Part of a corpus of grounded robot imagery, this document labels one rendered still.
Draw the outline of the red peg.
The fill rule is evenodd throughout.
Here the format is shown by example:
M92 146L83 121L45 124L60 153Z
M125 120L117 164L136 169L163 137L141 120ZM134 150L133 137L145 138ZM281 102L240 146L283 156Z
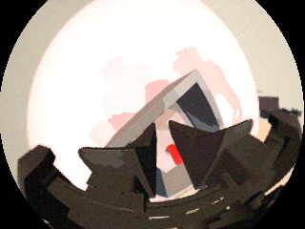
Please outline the red peg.
M168 148L169 152L171 152L171 156L174 159L174 163L176 165L182 164L183 163L182 157L180 157L180 155L178 153L178 149L175 148L175 144L169 145L169 146L167 146L167 148Z

